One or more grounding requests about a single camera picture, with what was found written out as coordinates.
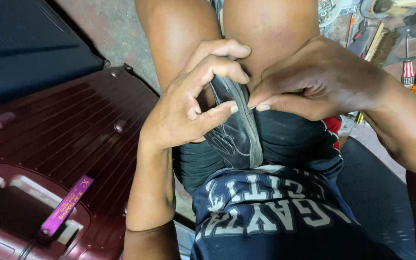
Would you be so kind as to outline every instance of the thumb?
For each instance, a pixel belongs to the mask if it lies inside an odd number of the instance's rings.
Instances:
[[[296,94],[274,95],[260,103],[256,109],[266,111],[269,109],[293,113],[311,121],[321,120],[325,112],[325,103],[320,100],[311,100]]]
[[[213,128],[224,124],[229,116],[231,116],[231,110],[232,112],[238,111],[235,101],[233,100],[219,104],[216,107],[202,113],[197,118],[197,123],[201,124],[201,129],[204,133],[206,133]]]

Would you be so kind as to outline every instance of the screwdriver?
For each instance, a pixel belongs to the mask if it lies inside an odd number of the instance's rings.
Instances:
[[[413,62],[409,59],[409,35],[405,37],[406,59],[403,61],[403,71],[401,82],[404,86],[411,88],[415,82],[415,73],[413,72]]]

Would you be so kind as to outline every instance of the leg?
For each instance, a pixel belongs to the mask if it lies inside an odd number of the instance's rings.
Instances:
[[[221,39],[214,9],[206,0],[136,0],[136,11],[146,33],[162,91],[184,67],[202,40]],[[202,109],[215,104],[211,88],[198,99]],[[223,157],[208,143],[173,149],[174,172],[192,193],[206,178],[225,167]]]
[[[320,34],[317,0],[225,0],[224,32],[252,48],[240,61],[251,75],[250,91],[269,66]]]
[[[214,9],[206,0],[136,0],[161,91],[184,67],[202,40],[221,39]],[[201,93],[202,109],[215,105],[210,88]]]
[[[226,38],[252,48],[251,55],[240,61],[251,75],[250,91],[266,68],[320,34],[317,9],[317,0],[225,0]],[[289,113],[254,111],[265,160],[313,169],[329,178],[340,171],[338,136],[332,134],[338,131],[337,120],[311,122]]]

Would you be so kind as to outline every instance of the black chair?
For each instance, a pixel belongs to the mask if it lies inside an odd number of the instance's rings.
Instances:
[[[354,138],[341,150],[337,185],[369,237],[404,260],[416,260],[415,230],[406,184]]]

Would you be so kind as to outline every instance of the black leather shoe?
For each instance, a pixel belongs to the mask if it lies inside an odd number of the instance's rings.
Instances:
[[[210,82],[216,104],[235,100],[239,112],[234,113],[221,126],[205,134],[205,139],[221,156],[228,168],[252,169],[263,163],[253,111],[247,108],[248,90],[245,85],[229,77],[214,76]]]

